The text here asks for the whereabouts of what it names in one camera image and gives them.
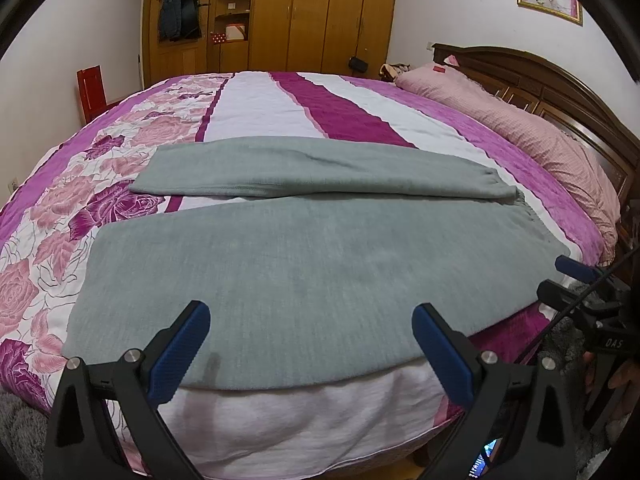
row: electrical outlet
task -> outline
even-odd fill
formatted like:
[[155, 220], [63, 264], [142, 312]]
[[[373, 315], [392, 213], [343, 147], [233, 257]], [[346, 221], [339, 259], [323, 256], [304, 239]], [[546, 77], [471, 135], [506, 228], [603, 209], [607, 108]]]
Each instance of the electrical outlet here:
[[8, 184], [8, 188], [10, 192], [14, 192], [16, 189], [18, 189], [20, 187], [20, 182], [18, 182], [17, 178], [14, 178], [11, 182], [9, 182]]

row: metal screw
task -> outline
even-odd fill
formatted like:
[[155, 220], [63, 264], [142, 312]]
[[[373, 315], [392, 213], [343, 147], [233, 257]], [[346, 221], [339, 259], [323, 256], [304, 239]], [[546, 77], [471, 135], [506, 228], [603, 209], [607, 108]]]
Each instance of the metal screw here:
[[480, 358], [488, 365], [495, 365], [498, 362], [498, 354], [491, 350], [485, 350], [480, 354]]
[[545, 370], [555, 370], [556, 369], [556, 362], [551, 358], [551, 357], [543, 357], [542, 358], [542, 367]]
[[69, 361], [66, 362], [66, 367], [69, 368], [69, 370], [75, 370], [79, 366], [80, 366], [79, 357], [72, 357], [71, 359], [69, 359]]
[[124, 360], [127, 363], [136, 363], [138, 362], [138, 359], [140, 359], [141, 355], [142, 352], [140, 350], [138, 350], [137, 348], [132, 348], [131, 350], [127, 350], [126, 352], [124, 352]]

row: red chair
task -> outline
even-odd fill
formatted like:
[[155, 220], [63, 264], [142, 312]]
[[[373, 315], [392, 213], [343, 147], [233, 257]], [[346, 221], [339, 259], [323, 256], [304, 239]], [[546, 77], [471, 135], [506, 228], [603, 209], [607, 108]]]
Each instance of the red chair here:
[[99, 65], [78, 72], [78, 88], [80, 89], [84, 120], [87, 124], [121, 102], [119, 100], [107, 104]]

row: phone screen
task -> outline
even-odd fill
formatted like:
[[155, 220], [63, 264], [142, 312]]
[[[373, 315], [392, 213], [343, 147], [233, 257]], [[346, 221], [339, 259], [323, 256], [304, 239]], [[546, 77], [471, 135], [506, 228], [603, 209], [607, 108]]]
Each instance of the phone screen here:
[[[497, 444], [497, 442], [498, 442], [497, 440], [494, 440], [493, 442], [490, 442], [486, 446], [484, 446], [485, 455], [487, 455], [488, 457], [491, 456], [491, 453], [494, 451], [494, 447]], [[484, 458], [482, 458], [482, 455], [479, 455], [478, 458], [476, 458], [476, 462], [474, 463], [474, 466], [471, 468], [471, 471], [469, 471], [469, 476], [471, 478], [478, 478], [484, 471], [485, 467], [486, 467], [486, 464], [484, 463]]]

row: carved headboard panel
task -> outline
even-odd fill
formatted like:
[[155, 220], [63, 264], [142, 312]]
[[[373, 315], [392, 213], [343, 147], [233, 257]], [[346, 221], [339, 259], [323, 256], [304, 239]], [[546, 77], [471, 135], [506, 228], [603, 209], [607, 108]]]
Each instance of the carved headboard panel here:
[[591, 150], [618, 192], [623, 220], [618, 233], [628, 245], [628, 201], [640, 198], [638, 139], [582, 81], [548, 60], [498, 46], [459, 47], [437, 43], [433, 60], [453, 54], [458, 69], [488, 92], [539, 115]]

